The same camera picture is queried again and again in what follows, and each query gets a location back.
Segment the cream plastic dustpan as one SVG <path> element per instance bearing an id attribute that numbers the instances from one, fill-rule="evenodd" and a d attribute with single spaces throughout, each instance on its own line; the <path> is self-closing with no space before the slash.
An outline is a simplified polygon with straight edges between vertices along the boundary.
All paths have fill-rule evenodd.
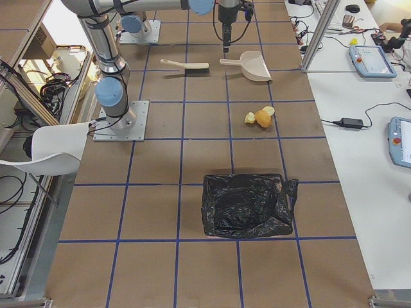
<path id="1" fill-rule="evenodd" d="M 260 51 L 245 51 L 240 55 L 239 60 L 222 58 L 220 64 L 240 67 L 244 77 L 252 81 L 272 80 Z"/>

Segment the cream hand brush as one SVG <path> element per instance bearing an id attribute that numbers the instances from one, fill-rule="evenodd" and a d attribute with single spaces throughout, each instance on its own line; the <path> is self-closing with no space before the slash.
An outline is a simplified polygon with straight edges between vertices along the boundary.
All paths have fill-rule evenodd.
<path id="1" fill-rule="evenodd" d="M 194 73 L 208 73 L 209 72 L 209 64 L 207 62 L 194 62 L 194 63 L 183 63 L 183 62 L 176 62 L 173 60 L 167 59 L 160 59 L 160 63 L 166 64 L 172 67 L 178 67 L 184 70 L 186 74 Z"/>

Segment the pale yellow peel piece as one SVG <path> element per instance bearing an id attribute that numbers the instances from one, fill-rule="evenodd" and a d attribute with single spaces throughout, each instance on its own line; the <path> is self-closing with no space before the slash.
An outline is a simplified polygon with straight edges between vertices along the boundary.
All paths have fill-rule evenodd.
<path id="1" fill-rule="evenodd" d="M 246 123 L 246 124 L 254 124 L 255 122 L 256 122 L 255 114 L 252 113 L 252 112 L 249 112 L 249 113 L 245 116 L 244 123 Z"/>

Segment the bin with black bag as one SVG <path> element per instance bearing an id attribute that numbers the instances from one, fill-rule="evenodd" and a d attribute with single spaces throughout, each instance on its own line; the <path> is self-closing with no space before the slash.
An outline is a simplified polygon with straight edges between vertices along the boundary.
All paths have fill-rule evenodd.
<path id="1" fill-rule="evenodd" d="M 298 179 L 280 174 L 206 175 L 202 193 L 205 235 L 253 239 L 290 235 Z"/>

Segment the black computer mouse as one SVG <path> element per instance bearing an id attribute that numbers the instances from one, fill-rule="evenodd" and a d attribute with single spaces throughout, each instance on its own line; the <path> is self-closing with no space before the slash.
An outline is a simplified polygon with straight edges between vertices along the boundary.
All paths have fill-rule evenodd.
<path id="1" fill-rule="evenodd" d="M 360 6 L 358 4 L 349 4 L 345 6 L 345 11 L 349 13 L 358 13 L 360 11 Z"/>

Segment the blue teach pendant upper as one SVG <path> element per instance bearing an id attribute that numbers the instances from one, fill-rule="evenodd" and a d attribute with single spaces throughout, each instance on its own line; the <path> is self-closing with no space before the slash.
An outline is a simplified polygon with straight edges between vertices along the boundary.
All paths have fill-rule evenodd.
<path id="1" fill-rule="evenodd" d="M 350 46 L 349 56 L 363 78 L 395 78 L 397 73 L 381 46 Z"/>

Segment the blue teach pendant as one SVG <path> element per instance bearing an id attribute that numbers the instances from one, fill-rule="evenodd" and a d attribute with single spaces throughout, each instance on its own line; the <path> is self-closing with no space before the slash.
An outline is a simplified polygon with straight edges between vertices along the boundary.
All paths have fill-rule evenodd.
<path id="1" fill-rule="evenodd" d="M 395 78 L 397 73 L 381 46 L 350 46 L 349 56 L 363 78 Z"/>
<path id="2" fill-rule="evenodd" d="M 410 120 L 393 117 L 388 124 L 389 155 L 395 165 L 410 168 Z"/>

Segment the black power adapter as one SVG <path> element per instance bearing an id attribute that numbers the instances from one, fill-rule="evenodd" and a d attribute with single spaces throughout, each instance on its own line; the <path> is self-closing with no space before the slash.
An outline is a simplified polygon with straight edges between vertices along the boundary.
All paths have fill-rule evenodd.
<path id="1" fill-rule="evenodd" d="M 344 128 L 354 128 L 354 129 L 362 129 L 364 127 L 363 121 L 361 119 L 353 119 L 353 118 L 346 118 L 346 117 L 341 118 L 339 125 Z"/>

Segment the blue teach pendant lower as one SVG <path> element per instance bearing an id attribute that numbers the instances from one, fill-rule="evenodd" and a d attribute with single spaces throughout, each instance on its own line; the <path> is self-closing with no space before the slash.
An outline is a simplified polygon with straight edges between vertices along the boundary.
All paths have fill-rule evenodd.
<path id="1" fill-rule="evenodd" d="M 393 117 L 388 124 L 389 155 L 395 165 L 410 168 L 410 120 Z"/>

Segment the white plastic chair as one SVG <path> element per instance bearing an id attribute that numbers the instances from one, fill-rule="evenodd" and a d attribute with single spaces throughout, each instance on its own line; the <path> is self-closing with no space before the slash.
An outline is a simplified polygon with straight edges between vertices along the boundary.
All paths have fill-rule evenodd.
<path id="1" fill-rule="evenodd" d="M 20 169 L 32 179 L 36 175 L 61 176 L 77 173 L 88 132 L 88 122 L 40 127 L 32 137 L 30 161 L 2 160 L 1 164 Z"/>

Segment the aluminium frame post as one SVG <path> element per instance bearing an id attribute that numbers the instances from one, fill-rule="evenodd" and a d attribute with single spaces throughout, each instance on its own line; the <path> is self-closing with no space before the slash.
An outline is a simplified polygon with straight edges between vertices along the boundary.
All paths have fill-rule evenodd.
<path id="1" fill-rule="evenodd" d="M 315 28 L 314 34 L 311 38 L 308 48 L 305 52 L 304 58 L 302 59 L 301 71 L 307 73 L 309 71 L 310 65 L 315 57 L 315 54 L 322 42 L 325 32 L 337 10 L 339 5 L 339 0 L 329 0 L 323 9 L 322 15 L 320 16 L 319 22 Z"/>

